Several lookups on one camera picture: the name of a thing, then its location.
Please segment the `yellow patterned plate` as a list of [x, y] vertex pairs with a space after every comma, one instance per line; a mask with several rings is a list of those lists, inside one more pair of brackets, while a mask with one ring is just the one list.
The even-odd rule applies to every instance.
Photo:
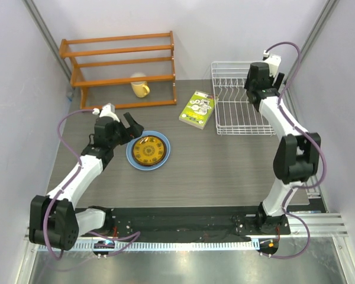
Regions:
[[146, 135], [135, 141], [131, 156], [137, 164], [152, 167], [159, 164], [167, 154], [166, 143], [155, 135]]

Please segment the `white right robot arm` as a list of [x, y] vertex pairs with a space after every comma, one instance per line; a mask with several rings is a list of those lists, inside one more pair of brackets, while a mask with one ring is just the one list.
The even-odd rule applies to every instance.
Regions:
[[286, 207], [296, 191], [315, 175], [321, 137], [301, 128], [285, 107], [278, 91], [283, 74], [271, 75], [267, 62], [251, 63], [244, 84], [249, 103], [267, 120], [279, 139], [273, 171], [275, 181], [255, 217], [259, 233], [273, 234], [286, 217]]

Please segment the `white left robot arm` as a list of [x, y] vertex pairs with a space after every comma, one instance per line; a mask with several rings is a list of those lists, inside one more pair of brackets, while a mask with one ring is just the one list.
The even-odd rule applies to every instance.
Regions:
[[90, 206], [76, 212], [76, 205], [89, 185], [98, 177], [114, 156], [114, 148], [139, 138], [143, 126], [130, 113], [125, 127], [114, 111], [99, 111], [89, 144], [77, 156], [78, 162], [63, 181], [46, 196], [37, 195], [30, 203], [29, 240], [54, 249], [70, 250], [77, 238], [86, 233], [110, 235], [114, 229], [111, 210]]

